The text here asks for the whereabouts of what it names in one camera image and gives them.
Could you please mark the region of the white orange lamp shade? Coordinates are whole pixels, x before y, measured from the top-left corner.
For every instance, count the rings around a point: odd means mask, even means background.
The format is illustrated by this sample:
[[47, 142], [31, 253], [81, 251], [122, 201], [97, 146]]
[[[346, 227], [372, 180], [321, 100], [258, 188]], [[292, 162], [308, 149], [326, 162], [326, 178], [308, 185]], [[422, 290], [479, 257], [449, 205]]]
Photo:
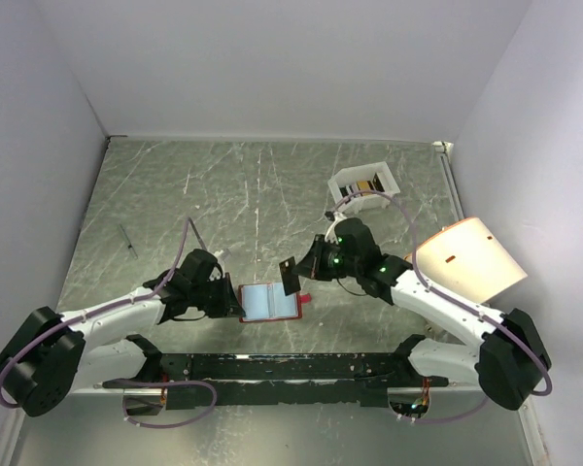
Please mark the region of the white orange lamp shade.
[[487, 303], [528, 274], [478, 217], [465, 218], [425, 240], [407, 261], [465, 299]]

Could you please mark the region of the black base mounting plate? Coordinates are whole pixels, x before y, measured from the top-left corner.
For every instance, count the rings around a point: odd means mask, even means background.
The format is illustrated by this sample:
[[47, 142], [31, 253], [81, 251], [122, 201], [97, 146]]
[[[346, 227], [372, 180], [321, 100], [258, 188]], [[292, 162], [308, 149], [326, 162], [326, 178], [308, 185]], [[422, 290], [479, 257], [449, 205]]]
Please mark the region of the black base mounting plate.
[[397, 352], [165, 353], [145, 383], [206, 382], [219, 406], [358, 404], [383, 408], [389, 393], [424, 377]]

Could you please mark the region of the small grey metal rod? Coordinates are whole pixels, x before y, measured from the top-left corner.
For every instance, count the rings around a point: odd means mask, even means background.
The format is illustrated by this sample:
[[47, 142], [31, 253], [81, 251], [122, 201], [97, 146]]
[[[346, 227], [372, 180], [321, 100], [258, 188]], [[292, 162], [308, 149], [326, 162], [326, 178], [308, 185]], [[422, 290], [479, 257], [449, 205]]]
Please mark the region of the small grey metal rod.
[[136, 250], [135, 250], [135, 248], [134, 248], [134, 246], [133, 246], [133, 244], [132, 244], [132, 242], [127, 234], [126, 229], [123, 227], [122, 224], [119, 224], [119, 232], [120, 232], [120, 235], [121, 235], [121, 237], [126, 245], [127, 250], [129, 251], [130, 255], [134, 259], [138, 259], [138, 254], [137, 254], [137, 252], [136, 252]]

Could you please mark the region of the white plastic card tray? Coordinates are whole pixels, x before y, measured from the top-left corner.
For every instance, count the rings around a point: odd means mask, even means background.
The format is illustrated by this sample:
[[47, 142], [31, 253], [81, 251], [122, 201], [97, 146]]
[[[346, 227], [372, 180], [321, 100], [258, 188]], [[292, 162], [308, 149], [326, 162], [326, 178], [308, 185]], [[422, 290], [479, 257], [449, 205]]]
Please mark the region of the white plastic card tray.
[[358, 214], [362, 210], [386, 208], [389, 201], [379, 195], [400, 193], [394, 175], [385, 161], [343, 168], [327, 182], [338, 211]]

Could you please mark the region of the red leather card holder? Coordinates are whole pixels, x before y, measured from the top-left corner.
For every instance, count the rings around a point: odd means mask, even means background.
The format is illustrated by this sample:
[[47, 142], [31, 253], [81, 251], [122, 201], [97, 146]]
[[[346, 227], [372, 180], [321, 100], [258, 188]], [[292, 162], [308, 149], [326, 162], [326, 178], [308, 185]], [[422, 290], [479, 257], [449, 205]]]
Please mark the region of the red leather card holder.
[[240, 304], [245, 312], [242, 323], [270, 322], [302, 318], [302, 306], [312, 296], [300, 292], [286, 295], [282, 283], [254, 283], [238, 288]]

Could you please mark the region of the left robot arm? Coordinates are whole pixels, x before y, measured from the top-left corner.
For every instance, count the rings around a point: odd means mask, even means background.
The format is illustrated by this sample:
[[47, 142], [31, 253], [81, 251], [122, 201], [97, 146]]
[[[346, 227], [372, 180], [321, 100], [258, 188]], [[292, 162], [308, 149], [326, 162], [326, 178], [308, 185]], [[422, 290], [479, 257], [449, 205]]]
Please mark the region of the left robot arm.
[[189, 309], [211, 319], [245, 314], [230, 275], [206, 250], [191, 251], [118, 299], [63, 313], [33, 311], [0, 352], [0, 404], [41, 416], [97, 383], [163, 386], [162, 353], [141, 332]]

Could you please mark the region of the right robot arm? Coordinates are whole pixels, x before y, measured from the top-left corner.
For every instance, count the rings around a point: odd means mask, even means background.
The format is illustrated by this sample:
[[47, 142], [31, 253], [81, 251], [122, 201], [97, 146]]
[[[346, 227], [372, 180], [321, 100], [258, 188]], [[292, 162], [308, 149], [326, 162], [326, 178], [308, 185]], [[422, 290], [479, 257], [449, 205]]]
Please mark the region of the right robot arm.
[[369, 296], [409, 310], [457, 338], [424, 338], [393, 363], [394, 378], [411, 386], [423, 377], [475, 383], [497, 405], [521, 408], [530, 396], [547, 396], [551, 361], [532, 318], [475, 304], [434, 283], [405, 259], [384, 253], [356, 217], [335, 217], [292, 266], [294, 275], [331, 282], [351, 278]]

